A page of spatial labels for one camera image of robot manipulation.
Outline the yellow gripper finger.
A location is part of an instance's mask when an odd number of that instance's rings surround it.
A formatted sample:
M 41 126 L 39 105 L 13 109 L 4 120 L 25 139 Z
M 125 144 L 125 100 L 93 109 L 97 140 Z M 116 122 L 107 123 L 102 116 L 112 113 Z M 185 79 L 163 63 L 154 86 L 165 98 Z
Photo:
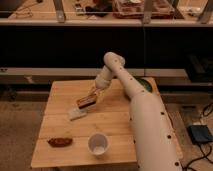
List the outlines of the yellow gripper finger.
M 92 87 L 88 93 L 88 95 L 97 95 L 97 94 L 98 94 L 98 89 L 95 87 Z

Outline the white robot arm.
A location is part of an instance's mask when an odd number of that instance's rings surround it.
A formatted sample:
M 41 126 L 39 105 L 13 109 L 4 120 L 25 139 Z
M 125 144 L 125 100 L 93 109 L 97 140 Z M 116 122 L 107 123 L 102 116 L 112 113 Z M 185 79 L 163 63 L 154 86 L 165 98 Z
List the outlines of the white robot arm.
M 125 59 L 104 55 L 104 67 L 91 93 L 107 89 L 114 76 L 130 98 L 130 118 L 139 171 L 182 171 L 172 130 L 161 98 L 144 88 L 125 68 Z

